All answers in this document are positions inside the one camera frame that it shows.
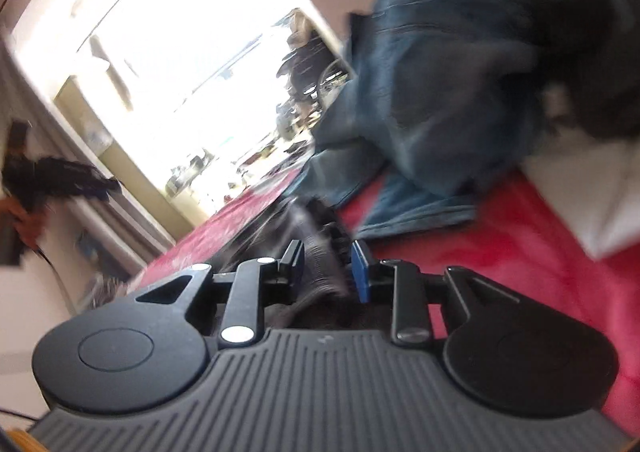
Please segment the person left hand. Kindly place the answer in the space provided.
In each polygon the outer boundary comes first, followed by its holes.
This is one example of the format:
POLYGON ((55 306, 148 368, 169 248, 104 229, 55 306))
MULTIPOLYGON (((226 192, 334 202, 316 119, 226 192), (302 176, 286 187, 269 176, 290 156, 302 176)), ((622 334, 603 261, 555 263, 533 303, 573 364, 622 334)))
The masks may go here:
POLYGON ((9 219, 10 226, 17 232, 20 240, 31 250, 38 250, 39 239, 47 227, 50 208, 47 205, 28 212, 16 198, 2 198, 1 216, 9 219))

